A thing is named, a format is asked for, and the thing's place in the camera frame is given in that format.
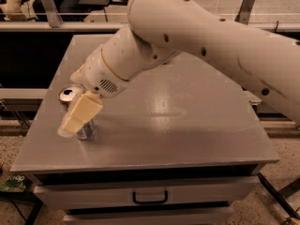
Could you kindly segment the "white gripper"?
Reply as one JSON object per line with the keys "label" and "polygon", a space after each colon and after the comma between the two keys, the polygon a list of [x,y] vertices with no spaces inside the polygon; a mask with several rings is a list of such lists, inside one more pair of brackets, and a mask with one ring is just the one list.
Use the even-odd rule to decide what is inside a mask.
{"label": "white gripper", "polygon": [[70,103],[58,129],[58,134],[62,137],[74,136],[102,110],[103,102],[100,97],[114,98],[128,88],[129,82],[119,79],[107,66],[102,48],[102,45],[98,46],[70,75],[73,83],[80,84],[89,91],[79,94]]}

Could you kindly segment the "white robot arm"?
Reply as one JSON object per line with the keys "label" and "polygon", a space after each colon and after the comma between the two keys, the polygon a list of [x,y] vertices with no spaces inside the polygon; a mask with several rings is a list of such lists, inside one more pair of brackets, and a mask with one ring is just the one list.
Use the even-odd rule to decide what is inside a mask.
{"label": "white robot arm", "polygon": [[145,70],[192,54],[300,124],[297,40],[222,20],[192,0],[129,0],[128,23],[97,47],[70,79],[84,87],[58,129],[71,137]]}

